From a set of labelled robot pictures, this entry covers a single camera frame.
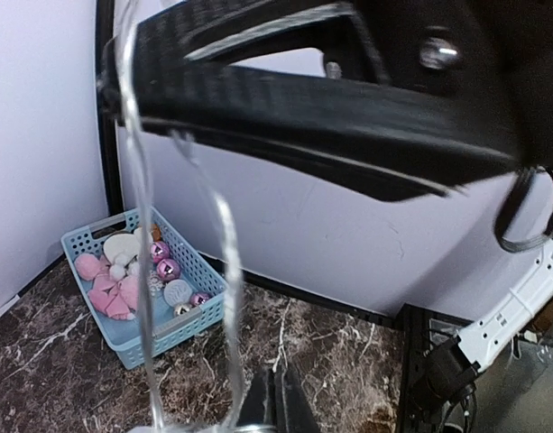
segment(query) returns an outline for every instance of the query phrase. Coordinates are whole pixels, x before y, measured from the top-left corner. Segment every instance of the white wall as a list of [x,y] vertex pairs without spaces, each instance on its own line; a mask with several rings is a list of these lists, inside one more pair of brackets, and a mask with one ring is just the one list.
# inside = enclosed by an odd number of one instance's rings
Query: white wall
[[0,1],[0,306],[106,216],[94,1]]
[[[160,10],[156,0],[141,4],[141,18]],[[296,51],[248,64],[318,75],[318,61],[317,51]],[[144,137],[155,170],[157,208],[198,249],[219,256],[190,167],[168,139]],[[199,151],[233,208],[244,267],[275,280],[389,315],[408,302],[476,318],[528,266],[529,254],[504,253],[493,239],[493,217],[510,177],[470,185],[464,195],[447,199],[390,204],[269,162]],[[122,165],[126,204],[132,206],[130,172]],[[551,199],[548,182],[539,182],[513,235],[546,224]]]

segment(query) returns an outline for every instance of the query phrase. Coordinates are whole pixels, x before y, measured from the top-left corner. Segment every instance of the blue plastic basket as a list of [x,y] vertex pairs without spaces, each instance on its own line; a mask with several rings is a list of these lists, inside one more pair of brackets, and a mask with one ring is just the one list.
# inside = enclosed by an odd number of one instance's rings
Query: blue plastic basket
[[[162,240],[170,247],[172,258],[181,266],[181,279],[186,281],[195,292],[204,291],[212,296],[208,302],[178,317],[174,317],[173,308],[164,301],[162,295],[153,299],[152,354],[156,356],[222,319],[224,316],[223,291],[226,282],[154,208],[152,208],[152,219],[161,230]],[[82,296],[102,336],[117,353],[124,367],[129,370],[143,364],[139,320],[137,318],[134,320],[114,320],[96,312],[87,295],[92,289],[92,282],[81,280],[74,266],[74,261],[82,253],[92,253],[96,257],[99,257],[102,253],[104,241],[109,235],[94,238],[93,234],[95,232],[124,221],[126,222],[125,231],[132,232],[139,225],[138,211],[136,209],[130,210],[118,216],[111,216],[91,226],[81,227],[78,230],[66,233],[61,238],[61,244],[68,257],[69,266],[78,282]]]

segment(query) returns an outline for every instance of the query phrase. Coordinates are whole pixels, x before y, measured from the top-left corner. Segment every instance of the white pom pom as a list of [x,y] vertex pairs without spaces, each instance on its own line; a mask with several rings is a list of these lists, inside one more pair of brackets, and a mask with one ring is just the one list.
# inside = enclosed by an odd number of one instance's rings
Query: white pom pom
[[115,264],[110,267],[110,278],[112,281],[120,281],[125,277],[125,267]]
[[140,275],[140,264],[138,262],[130,263],[128,266],[128,275]]
[[120,266],[127,266],[127,264],[131,261],[132,261],[132,257],[130,257],[128,254],[120,253],[115,257],[114,264],[119,264]]

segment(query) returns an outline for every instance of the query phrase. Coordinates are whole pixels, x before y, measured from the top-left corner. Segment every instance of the pink christmas ball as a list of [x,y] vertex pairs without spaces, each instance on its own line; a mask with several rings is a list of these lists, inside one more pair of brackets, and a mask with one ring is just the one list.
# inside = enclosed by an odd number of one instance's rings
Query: pink christmas ball
[[170,258],[170,248],[164,242],[157,241],[150,247],[150,254],[152,255],[152,262],[159,263]]
[[194,307],[197,307],[198,305],[202,305],[204,302],[208,302],[209,300],[210,295],[204,292],[200,292],[194,293],[189,299],[189,303],[192,304]]
[[156,267],[162,281],[172,281],[180,277],[180,265],[172,259],[162,259]]

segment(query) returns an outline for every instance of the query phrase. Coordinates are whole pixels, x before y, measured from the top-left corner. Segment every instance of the metal bolt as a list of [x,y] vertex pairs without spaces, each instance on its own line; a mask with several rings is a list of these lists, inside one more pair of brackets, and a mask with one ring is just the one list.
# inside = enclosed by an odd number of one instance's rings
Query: metal bolt
[[428,38],[420,45],[420,64],[427,69],[444,70],[460,59],[458,48],[441,38]]
[[340,65],[335,61],[327,62],[326,73],[328,78],[332,78],[332,79],[342,78],[342,69],[340,68]]

